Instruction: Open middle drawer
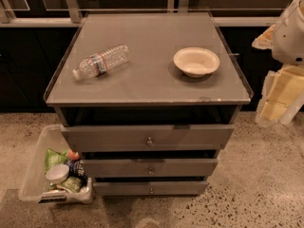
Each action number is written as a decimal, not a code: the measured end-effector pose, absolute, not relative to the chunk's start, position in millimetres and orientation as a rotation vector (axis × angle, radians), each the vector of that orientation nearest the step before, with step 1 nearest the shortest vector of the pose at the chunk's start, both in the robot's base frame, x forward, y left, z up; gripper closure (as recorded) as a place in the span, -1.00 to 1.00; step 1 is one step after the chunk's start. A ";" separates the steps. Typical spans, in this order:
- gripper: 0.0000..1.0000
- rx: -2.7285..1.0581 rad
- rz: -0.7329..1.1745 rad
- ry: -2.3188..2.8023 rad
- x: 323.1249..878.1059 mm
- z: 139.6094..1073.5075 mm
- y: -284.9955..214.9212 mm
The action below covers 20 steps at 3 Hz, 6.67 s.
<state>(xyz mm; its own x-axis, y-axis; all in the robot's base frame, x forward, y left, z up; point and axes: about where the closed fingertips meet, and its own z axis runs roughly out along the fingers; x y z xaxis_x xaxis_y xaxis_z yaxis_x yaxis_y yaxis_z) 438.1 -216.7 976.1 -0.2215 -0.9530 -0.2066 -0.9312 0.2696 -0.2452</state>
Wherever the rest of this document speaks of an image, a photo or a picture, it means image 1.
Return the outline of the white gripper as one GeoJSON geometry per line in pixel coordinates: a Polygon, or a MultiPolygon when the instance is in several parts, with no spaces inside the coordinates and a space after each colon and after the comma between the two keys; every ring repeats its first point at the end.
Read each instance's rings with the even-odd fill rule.
{"type": "MultiPolygon", "coordinates": [[[[252,43],[253,48],[271,49],[275,25],[268,27],[252,43]]],[[[256,109],[260,126],[288,124],[304,105],[304,66],[284,65],[265,77],[262,97],[256,109]]]]}

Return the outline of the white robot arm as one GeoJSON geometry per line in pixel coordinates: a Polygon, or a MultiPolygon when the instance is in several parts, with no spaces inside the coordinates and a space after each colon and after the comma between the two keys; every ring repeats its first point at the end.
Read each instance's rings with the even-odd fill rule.
{"type": "Polygon", "coordinates": [[[278,72],[270,70],[265,77],[256,123],[288,124],[304,104],[304,0],[293,0],[252,47],[270,49],[282,64],[278,72]]]}

